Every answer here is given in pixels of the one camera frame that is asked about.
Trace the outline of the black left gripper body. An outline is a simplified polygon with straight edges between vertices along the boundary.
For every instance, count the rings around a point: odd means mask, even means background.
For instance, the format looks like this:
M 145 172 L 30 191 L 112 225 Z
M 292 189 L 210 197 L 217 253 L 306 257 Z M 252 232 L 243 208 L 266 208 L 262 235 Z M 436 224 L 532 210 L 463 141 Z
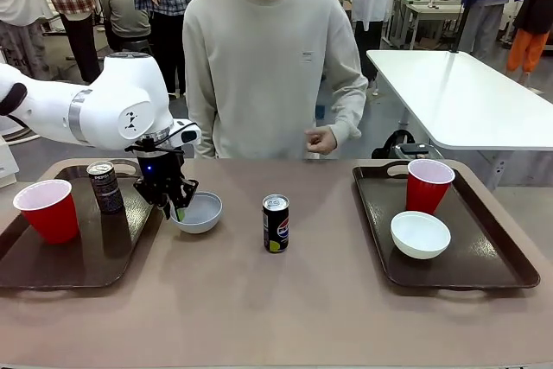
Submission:
M 182 153 L 144 153 L 137 160 L 142 172 L 142 187 L 149 192 L 175 191 L 181 185 Z

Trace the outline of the white plastic bowl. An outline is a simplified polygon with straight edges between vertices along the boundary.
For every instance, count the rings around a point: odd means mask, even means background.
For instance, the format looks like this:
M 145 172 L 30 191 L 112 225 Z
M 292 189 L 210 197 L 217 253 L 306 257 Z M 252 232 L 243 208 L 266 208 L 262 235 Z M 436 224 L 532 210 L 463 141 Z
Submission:
M 418 211 L 395 215 L 391 220 L 391 237 L 404 255 L 419 260 L 438 257 L 451 242 L 450 231 L 443 222 Z
M 223 204 L 211 192 L 197 192 L 186 208 L 171 207 L 170 218 L 185 233 L 201 234 L 213 229 L 219 222 Z

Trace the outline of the black Pepsi can grey dotted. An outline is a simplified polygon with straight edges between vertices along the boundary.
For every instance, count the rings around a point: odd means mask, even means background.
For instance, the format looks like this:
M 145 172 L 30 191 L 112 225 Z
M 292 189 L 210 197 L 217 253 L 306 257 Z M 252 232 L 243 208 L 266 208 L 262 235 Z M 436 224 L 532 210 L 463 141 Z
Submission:
M 90 164 L 86 172 L 101 213 L 117 213 L 124 208 L 116 171 L 111 162 L 100 161 Z

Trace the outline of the red plastic cup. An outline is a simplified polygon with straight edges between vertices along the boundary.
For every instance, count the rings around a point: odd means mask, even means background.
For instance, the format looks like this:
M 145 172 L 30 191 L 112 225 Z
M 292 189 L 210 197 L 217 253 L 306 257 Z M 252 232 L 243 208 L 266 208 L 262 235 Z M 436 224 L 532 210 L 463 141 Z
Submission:
M 69 181 L 52 179 L 27 186 L 16 194 L 13 206 L 49 244 L 63 244 L 79 234 Z
M 454 171 L 433 159 L 416 159 L 407 165 L 406 209 L 433 214 L 455 179 Z

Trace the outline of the person's right forearm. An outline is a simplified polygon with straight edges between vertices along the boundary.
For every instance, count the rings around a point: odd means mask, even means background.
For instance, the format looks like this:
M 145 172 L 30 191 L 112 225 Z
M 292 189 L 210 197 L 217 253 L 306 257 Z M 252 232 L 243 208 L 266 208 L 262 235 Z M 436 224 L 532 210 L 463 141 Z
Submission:
M 195 154 L 200 158 L 216 158 L 213 127 L 217 104 L 213 88 L 189 81 L 186 86 L 186 102 L 189 119 L 200 129 L 200 143 L 195 145 Z

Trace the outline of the person's left forearm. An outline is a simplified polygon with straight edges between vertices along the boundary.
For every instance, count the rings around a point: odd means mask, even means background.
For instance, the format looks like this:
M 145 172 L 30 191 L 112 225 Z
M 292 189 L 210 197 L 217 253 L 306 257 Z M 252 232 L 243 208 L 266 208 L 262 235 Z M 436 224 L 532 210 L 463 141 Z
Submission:
M 329 128 L 337 144 L 341 146 L 348 139 L 361 136 L 359 122 L 364 113 L 368 81 L 360 73 L 344 77 L 334 77 L 327 73 L 327 82 L 332 89 L 334 112 L 334 122 Z

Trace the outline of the dark brown plastic tray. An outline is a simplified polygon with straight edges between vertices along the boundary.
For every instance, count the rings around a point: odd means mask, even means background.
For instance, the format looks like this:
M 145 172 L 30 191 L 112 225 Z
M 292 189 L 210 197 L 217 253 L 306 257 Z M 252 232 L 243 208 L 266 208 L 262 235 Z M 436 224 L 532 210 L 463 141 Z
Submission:
M 60 245 L 49 245 L 18 214 L 0 226 L 0 289 L 70 290 L 104 288 L 126 272 L 143 235 L 159 226 L 163 213 L 135 190 L 138 164 L 113 159 L 124 210 L 99 211 L 86 172 L 87 162 L 73 161 L 55 169 L 55 178 L 73 185 L 79 236 Z
M 409 258 L 393 243 L 392 218 L 405 209 L 407 176 L 390 174 L 405 162 L 353 168 L 368 232 L 385 276 L 405 288 L 448 290 L 531 289 L 541 277 L 466 178 L 457 173 L 438 206 L 451 232 L 449 248 L 435 259 Z

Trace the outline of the black Pepsi can yellow mark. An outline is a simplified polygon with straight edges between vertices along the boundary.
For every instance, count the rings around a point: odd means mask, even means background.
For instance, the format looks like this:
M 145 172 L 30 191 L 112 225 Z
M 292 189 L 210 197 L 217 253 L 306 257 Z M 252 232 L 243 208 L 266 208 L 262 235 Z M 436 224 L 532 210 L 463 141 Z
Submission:
M 263 200 L 264 247 L 269 253 L 285 251 L 289 245 L 289 200 L 281 194 Z

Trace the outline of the person in beige sweatshirt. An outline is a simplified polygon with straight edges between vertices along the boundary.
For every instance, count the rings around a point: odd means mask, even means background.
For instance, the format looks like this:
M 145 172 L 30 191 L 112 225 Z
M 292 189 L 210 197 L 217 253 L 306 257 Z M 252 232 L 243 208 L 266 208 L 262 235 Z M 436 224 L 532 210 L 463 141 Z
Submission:
M 327 73 L 362 74 L 339 0 L 192 0 L 183 47 L 186 86 L 213 88 L 216 158 L 319 156 L 305 131 L 334 122 Z

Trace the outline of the white box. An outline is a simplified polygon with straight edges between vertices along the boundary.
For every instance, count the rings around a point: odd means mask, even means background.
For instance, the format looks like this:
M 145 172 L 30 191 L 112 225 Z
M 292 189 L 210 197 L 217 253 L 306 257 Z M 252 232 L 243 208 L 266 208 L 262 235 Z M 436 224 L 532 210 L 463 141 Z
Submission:
M 16 183 L 18 172 L 19 168 L 10 147 L 0 135 L 0 188 Z

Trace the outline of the seated person grey hoodie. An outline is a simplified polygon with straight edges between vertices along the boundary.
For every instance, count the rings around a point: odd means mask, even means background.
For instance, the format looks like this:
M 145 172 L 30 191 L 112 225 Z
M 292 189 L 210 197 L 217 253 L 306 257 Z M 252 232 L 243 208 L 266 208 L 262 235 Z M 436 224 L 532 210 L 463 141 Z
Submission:
M 135 7 L 134 0 L 100 0 L 109 47 L 118 52 L 127 41 L 147 40 L 150 36 L 149 14 Z

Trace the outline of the black chair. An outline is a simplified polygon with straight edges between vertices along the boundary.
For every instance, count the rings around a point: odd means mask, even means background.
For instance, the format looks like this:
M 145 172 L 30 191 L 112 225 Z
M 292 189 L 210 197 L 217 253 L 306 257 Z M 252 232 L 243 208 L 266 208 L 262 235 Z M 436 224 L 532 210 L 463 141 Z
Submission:
M 417 143 L 407 130 L 395 130 L 385 144 L 372 152 L 372 159 L 442 159 L 438 149 L 427 143 Z

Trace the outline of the white table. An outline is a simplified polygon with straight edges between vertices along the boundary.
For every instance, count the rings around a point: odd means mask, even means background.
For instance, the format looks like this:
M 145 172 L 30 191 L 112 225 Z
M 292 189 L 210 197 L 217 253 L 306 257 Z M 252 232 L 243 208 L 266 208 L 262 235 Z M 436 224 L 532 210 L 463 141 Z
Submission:
M 515 151 L 553 151 L 553 104 L 464 52 L 369 50 L 404 106 L 445 150 L 491 151 L 494 190 Z

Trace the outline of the grey workbench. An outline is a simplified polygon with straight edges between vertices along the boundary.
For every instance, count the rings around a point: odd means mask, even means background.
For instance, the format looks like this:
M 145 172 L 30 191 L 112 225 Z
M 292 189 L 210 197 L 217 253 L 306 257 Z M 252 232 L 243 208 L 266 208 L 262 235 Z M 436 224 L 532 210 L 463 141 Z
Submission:
M 396 49 L 436 47 L 455 34 L 462 11 L 460 0 L 393 0 L 384 40 Z

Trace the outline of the person in orange trousers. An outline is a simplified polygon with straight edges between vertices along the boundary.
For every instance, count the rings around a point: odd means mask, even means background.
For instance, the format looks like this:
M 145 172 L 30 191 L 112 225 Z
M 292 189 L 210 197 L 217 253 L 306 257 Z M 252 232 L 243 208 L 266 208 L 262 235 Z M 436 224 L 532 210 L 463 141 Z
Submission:
M 553 0 L 524 0 L 514 26 L 506 71 L 513 73 L 522 67 L 519 82 L 523 83 L 537 66 L 553 28 Z

